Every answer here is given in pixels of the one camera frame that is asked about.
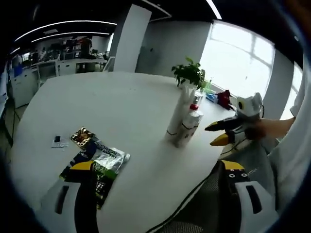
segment green leaves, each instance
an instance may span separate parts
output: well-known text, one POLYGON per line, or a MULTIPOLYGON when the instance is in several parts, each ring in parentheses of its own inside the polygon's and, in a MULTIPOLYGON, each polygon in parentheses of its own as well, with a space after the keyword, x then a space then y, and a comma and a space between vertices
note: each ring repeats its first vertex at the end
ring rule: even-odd
POLYGON ((190 84, 196 85, 199 89, 205 79, 205 70, 200 69, 200 63, 194 63, 191 58, 186 57, 186 60, 189 62, 189 65, 176 65, 172 67, 172 71, 174 71, 176 81, 178 82, 177 86, 188 79, 190 84))

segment white cabinet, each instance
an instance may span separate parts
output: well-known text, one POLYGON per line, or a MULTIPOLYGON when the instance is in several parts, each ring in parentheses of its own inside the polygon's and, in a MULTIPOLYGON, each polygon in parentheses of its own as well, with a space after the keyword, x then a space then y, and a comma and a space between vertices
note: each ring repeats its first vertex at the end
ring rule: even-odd
POLYGON ((15 78, 11 78, 15 107, 30 103, 37 92, 37 70, 26 69, 15 78))
POLYGON ((59 75, 70 75, 76 73, 75 62, 60 62, 59 63, 59 75))

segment red cap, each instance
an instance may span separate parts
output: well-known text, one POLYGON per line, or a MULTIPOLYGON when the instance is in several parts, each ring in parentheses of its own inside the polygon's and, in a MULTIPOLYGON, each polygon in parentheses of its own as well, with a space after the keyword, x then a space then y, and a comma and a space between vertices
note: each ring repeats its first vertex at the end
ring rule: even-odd
POLYGON ((192 103, 192 104, 190 105, 190 109, 191 109, 191 110, 197 110, 198 108, 199 108, 199 106, 198 106, 197 104, 192 103))

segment desk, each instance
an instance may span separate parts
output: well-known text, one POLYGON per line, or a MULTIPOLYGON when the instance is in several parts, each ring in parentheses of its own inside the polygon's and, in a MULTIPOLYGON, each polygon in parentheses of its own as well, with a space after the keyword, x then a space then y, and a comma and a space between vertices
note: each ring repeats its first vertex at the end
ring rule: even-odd
POLYGON ((187 146, 163 141, 180 89, 174 78, 139 73, 83 73, 48 79, 18 125, 12 148, 17 190, 37 210, 40 200, 80 151, 73 142, 51 149, 55 135, 68 137, 82 126, 105 145, 131 154, 102 209, 105 233, 142 233, 164 221, 209 175, 222 147, 209 145, 220 132, 211 122, 234 115, 204 99, 202 122, 187 146))

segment red object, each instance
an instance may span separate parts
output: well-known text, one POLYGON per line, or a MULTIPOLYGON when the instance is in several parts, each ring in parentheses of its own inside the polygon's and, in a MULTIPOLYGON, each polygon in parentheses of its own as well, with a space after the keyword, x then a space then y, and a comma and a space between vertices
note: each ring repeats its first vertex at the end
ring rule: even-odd
POLYGON ((198 106, 197 104, 192 103, 192 104, 190 105, 190 109, 191 109, 191 110, 197 110, 198 108, 199 108, 199 106, 198 106))
POLYGON ((224 92, 218 93, 217 95, 217 103, 222 106, 223 108, 227 109, 227 110, 233 110, 233 107, 231 106, 231 102, 230 102, 230 91, 226 90, 224 92))

